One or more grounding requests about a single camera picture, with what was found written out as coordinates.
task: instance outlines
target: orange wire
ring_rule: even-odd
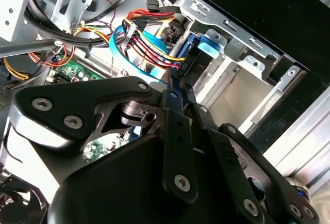
[[[67,58],[68,56],[68,51],[67,51],[67,47],[66,46],[63,46],[64,48],[64,57],[61,61],[57,62],[57,64],[54,64],[54,63],[50,63],[50,62],[47,62],[45,61],[43,63],[43,66],[51,66],[51,67],[62,67],[62,66],[65,66],[66,64],[68,64],[73,56],[74,56],[74,51],[75,51],[75,47],[73,46],[72,47],[72,51],[71,51],[71,55],[70,57],[67,59],[67,61],[64,62],[64,60]],[[35,63],[38,63],[40,61],[40,58],[35,54],[35,53],[29,53],[29,56],[30,58],[35,62]]]

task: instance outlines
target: metal frame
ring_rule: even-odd
[[[330,180],[330,88],[265,153],[285,177],[300,178],[314,193]]]
[[[0,4],[0,30],[1,37],[11,42],[15,40],[20,32],[19,39],[22,39],[22,30],[29,28],[24,24],[23,13],[28,0],[2,0]]]

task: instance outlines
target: black cable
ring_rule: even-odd
[[[142,42],[146,47],[148,47],[154,54],[156,54],[156,56],[161,57],[164,60],[170,61],[170,62],[175,62],[175,63],[182,63],[182,61],[177,61],[177,60],[171,60],[167,57],[164,57],[163,55],[161,55],[159,52],[154,51],[152,48],[149,47],[149,45],[147,45],[147,43],[145,41],[143,41],[143,39],[140,37],[140,34],[136,33],[136,38],[139,39],[140,42]]]
[[[88,47],[90,42],[89,39],[74,37],[71,34],[67,34],[63,31],[55,31],[44,27],[31,13],[29,8],[24,12],[24,18],[26,21],[37,29],[47,33],[50,37],[59,40],[64,43],[68,43],[77,47]],[[91,44],[93,47],[104,45],[104,41],[101,38],[92,39]]]
[[[44,13],[44,11],[38,5],[37,0],[28,0],[27,6],[31,13],[35,16],[36,19],[40,21],[40,23],[50,29],[61,31]]]
[[[118,0],[117,2],[115,2],[111,7],[109,7],[108,9],[106,9],[104,12],[102,12],[101,14],[97,15],[96,17],[90,19],[89,21],[87,21],[86,23],[90,23],[90,22],[94,22],[97,20],[100,20],[102,18],[104,18],[106,15],[110,14],[111,12],[113,12],[117,7],[119,7],[121,4],[123,4],[126,0]]]
[[[143,53],[143,55],[144,56],[146,56],[149,60],[151,60],[151,61],[153,61],[155,64],[157,64],[157,65],[159,65],[158,63],[159,63],[159,61],[156,61],[155,59],[153,59],[151,56],[149,56],[142,48],[140,48],[139,46],[138,46],[138,43],[136,42],[136,41],[132,41],[132,43],[139,49],[139,51],[141,52],[141,53]],[[166,66],[166,65],[159,65],[160,67],[162,67],[162,68],[168,68],[169,66]]]

